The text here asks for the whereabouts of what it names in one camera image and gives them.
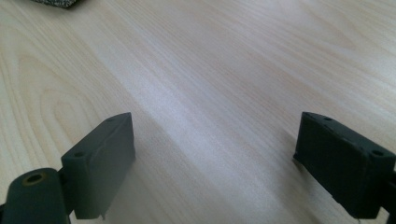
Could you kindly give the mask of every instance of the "wood grain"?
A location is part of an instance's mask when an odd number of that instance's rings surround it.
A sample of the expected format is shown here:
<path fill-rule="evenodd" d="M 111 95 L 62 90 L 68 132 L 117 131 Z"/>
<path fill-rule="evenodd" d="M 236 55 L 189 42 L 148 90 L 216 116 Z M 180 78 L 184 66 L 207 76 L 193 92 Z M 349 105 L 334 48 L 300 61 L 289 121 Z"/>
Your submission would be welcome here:
<path fill-rule="evenodd" d="M 302 111 L 396 152 L 391 0 L 0 2 L 8 184 L 131 111 L 137 159 L 107 220 L 358 223 L 291 157 Z M 385 223 L 381 210 L 376 220 Z"/>

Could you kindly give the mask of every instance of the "hole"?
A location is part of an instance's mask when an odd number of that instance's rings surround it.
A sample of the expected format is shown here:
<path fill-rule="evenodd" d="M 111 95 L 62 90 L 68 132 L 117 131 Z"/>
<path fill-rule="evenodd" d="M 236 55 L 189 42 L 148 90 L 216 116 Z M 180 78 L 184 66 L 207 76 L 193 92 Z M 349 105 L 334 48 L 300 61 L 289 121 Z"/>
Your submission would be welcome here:
<path fill-rule="evenodd" d="M 384 153 L 382 153 L 380 151 L 377 151 L 377 150 L 372 151 L 372 153 L 375 154 L 376 156 L 383 156 L 384 155 Z"/>
<path fill-rule="evenodd" d="M 39 174 L 36 173 L 36 174 L 28 175 L 23 179 L 22 184 L 24 186 L 32 186 L 32 185 L 40 183 L 45 178 L 46 178 L 45 173 L 39 173 Z"/>
<path fill-rule="evenodd" d="M 84 156 L 84 153 L 83 153 L 83 152 L 77 152 L 77 153 L 75 153 L 75 157 L 82 157 L 82 156 Z"/>

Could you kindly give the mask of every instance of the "light wood surface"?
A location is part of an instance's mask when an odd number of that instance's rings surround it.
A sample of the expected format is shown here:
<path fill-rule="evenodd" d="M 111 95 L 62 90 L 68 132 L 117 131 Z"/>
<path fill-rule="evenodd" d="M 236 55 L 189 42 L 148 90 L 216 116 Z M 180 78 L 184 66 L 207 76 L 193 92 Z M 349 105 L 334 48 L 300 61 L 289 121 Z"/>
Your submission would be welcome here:
<path fill-rule="evenodd" d="M 396 152 L 396 3 L 0 1 L 0 203 L 8 184 L 131 111 L 136 162 L 74 223 L 358 223 L 292 161 L 302 111 Z M 383 210 L 377 220 L 385 223 Z"/>

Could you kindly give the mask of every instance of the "wooden table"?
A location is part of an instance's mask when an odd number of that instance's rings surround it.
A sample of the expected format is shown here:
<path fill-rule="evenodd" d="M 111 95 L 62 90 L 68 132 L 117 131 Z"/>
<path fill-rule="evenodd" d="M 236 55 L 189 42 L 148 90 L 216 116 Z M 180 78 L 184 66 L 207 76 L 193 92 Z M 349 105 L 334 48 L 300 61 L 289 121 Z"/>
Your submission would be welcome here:
<path fill-rule="evenodd" d="M 108 219 L 358 223 L 292 161 L 302 111 L 396 152 L 396 3 L 0 1 L 0 200 L 103 119 L 136 161 Z M 385 223 L 381 210 L 377 220 Z"/>

